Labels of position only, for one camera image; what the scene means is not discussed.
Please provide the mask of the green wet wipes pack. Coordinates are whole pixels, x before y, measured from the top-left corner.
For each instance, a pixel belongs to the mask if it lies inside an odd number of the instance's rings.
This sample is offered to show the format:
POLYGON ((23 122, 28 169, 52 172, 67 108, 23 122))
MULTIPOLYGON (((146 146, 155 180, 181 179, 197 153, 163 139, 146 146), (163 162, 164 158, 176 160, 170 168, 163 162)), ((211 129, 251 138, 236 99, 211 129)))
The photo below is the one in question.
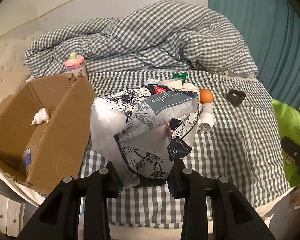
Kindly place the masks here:
POLYGON ((271 103, 279 128, 285 177, 294 187, 300 184, 300 112, 275 99, 271 103))

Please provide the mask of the clear toothpick jar blue label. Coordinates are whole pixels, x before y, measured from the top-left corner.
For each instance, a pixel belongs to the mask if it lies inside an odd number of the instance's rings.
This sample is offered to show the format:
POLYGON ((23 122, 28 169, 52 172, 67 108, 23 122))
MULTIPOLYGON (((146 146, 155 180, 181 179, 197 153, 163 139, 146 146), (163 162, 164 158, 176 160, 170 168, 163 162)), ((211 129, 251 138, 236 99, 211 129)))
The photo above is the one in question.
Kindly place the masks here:
POLYGON ((31 164, 36 156, 38 145, 27 145, 21 156, 21 160, 18 166, 18 172, 23 176, 27 176, 31 169, 31 164))

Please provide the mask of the floral tissue pack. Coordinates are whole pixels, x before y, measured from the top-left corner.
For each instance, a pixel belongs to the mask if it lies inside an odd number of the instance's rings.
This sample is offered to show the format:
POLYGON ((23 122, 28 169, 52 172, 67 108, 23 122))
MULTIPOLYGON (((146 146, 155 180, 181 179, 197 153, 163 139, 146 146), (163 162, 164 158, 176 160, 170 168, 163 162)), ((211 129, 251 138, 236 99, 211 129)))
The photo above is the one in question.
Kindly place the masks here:
POLYGON ((94 98, 91 144, 125 189, 163 185, 175 159, 191 153, 201 110, 198 90, 141 85, 94 98))

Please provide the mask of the small orange fruit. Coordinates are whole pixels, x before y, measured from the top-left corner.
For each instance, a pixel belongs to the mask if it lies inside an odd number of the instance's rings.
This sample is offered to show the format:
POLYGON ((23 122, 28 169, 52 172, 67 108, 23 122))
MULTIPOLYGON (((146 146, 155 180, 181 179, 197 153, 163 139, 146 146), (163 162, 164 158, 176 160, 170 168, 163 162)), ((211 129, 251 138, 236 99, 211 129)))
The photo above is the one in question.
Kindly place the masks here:
POLYGON ((200 102, 203 104, 212 103, 213 102, 213 93, 208 89, 200 90, 200 102))

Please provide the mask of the white tissue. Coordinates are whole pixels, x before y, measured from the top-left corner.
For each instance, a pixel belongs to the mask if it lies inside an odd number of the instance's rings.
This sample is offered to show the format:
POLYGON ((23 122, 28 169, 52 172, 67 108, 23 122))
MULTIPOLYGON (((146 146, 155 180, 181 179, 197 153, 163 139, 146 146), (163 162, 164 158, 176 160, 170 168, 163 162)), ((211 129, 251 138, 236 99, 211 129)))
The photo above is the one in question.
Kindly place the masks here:
POLYGON ((49 122, 50 115, 46 108, 40 109, 33 117, 33 120, 31 122, 31 125, 39 125, 43 122, 49 122))

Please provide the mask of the white bedside drawer cabinet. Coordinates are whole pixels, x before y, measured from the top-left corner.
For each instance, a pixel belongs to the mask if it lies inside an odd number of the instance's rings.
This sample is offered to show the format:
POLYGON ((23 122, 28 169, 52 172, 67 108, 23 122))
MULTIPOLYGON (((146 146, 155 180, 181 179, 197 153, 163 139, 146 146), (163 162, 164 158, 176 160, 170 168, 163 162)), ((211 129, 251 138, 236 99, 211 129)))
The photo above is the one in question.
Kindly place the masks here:
POLYGON ((25 204, 0 194, 0 231, 17 237, 23 227, 25 204))

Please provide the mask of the brown cardboard box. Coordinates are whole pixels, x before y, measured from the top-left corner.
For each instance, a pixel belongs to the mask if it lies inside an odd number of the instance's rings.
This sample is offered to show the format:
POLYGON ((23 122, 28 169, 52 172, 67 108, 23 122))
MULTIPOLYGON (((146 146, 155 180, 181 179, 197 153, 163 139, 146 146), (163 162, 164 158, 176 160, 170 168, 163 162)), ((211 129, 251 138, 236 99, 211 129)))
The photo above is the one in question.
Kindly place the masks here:
POLYGON ((51 75, 26 83, 0 103, 0 171, 31 189, 50 194, 66 176, 78 176, 90 136, 96 94, 83 76, 51 75), (49 122, 31 125, 46 108, 49 122), (18 172, 27 145, 38 145, 29 174, 18 172))

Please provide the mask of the dark small cup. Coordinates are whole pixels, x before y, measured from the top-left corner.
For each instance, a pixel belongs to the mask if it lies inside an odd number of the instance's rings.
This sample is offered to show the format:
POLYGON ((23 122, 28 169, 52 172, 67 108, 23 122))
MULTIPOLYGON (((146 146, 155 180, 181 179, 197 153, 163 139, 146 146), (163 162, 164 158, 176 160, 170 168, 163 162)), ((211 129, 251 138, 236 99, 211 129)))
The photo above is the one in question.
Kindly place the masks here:
POLYGON ((226 99, 234 107, 240 106, 245 98, 245 92, 239 90, 230 89, 226 94, 226 99))

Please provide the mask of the white cylindrical bottle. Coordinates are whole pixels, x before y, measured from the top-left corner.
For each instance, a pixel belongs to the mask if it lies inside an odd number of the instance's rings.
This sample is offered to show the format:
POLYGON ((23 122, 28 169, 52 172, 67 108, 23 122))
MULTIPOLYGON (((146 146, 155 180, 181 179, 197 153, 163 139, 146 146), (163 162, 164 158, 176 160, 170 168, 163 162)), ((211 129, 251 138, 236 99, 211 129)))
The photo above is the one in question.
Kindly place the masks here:
POLYGON ((215 116, 213 113, 213 104, 206 103, 203 105, 202 112, 198 119, 197 129, 201 132, 209 132, 215 122, 215 116))

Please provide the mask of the teal curtain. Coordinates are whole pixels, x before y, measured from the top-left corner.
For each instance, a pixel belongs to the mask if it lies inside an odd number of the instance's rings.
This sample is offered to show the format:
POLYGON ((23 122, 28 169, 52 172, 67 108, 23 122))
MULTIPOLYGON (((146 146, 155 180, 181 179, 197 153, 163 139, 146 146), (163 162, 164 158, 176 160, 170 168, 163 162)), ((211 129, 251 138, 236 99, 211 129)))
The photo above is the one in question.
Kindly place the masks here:
POLYGON ((239 30, 271 96, 300 110, 300 19, 287 0, 209 0, 239 30))

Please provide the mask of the white tape roll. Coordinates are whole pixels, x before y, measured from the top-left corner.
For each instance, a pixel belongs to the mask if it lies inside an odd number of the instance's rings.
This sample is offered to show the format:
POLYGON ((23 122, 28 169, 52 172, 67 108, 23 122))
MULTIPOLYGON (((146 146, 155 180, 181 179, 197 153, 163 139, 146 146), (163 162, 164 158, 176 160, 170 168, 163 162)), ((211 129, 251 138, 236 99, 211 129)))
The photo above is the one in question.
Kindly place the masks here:
POLYGON ((182 87, 183 87, 183 82, 182 82, 182 79, 180 79, 180 78, 161 80, 158 82, 158 84, 167 86, 170 88, 175 88, 175 89, 182 89, 182 87))

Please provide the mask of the green toy piece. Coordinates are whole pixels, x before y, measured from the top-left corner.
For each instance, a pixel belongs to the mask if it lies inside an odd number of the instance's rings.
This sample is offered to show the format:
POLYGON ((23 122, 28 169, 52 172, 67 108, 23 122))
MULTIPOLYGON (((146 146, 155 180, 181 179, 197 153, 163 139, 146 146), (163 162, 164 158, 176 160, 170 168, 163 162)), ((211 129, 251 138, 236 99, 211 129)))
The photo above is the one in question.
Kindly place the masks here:
POLYGON ((172 75, 172 78, 173 79, 181 79, 183 82, 185 82, 185 80, 187 79, 188 77, 188 73, 174 73, 172 75))

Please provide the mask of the light blue tissue packet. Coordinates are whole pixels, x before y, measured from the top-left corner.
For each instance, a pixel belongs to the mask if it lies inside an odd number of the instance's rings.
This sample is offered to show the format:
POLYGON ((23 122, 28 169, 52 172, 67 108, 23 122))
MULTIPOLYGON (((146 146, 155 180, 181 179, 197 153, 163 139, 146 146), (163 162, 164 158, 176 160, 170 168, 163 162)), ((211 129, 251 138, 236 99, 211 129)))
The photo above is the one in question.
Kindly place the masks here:
POLYGON ((158 84, 160 80, 157 79, 148 79, 144 82, 145 85, 153 85, 153 84, 158 84))

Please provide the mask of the pink baby bottle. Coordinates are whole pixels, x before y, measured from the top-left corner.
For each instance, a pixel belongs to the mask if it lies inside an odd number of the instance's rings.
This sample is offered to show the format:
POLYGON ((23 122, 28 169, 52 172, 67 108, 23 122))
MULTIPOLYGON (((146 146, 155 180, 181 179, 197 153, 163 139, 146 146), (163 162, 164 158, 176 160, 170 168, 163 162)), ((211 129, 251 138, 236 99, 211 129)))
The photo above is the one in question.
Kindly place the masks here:
POLYGON ((64 62, 66 71, 74 74, 75 76, 82 75, 88 79, 85 59, 82 55, 77 55, 76 53, 70 53, 69 58, 64 62))

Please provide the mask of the gingham checked duvet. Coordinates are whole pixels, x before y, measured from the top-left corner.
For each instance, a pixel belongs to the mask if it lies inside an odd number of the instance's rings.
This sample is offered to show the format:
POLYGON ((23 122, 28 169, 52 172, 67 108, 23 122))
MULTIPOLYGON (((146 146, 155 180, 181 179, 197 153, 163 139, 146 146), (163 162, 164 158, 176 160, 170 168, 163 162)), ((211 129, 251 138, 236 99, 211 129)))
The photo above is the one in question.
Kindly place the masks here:
POLYGON ((35 77, 61 74, 70 53, 84 57, 88 73, 258 74, 245 40, 225 16, 180 1, 161 1, 125 17, 94 18, 51 30, 31 43, 25 62, 35 77))

